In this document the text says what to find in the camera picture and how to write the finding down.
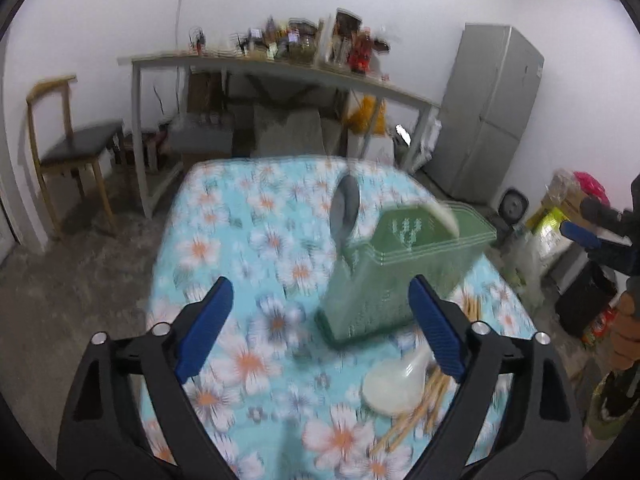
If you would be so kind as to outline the person's right hand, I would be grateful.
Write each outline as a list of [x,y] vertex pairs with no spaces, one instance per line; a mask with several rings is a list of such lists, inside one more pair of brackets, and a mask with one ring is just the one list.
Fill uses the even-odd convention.
[[640,324],[634,317],[636,306],[629,292],[624,292],[616,306],[616,317],[611,327],[613,370],[628,370],[640,358]]

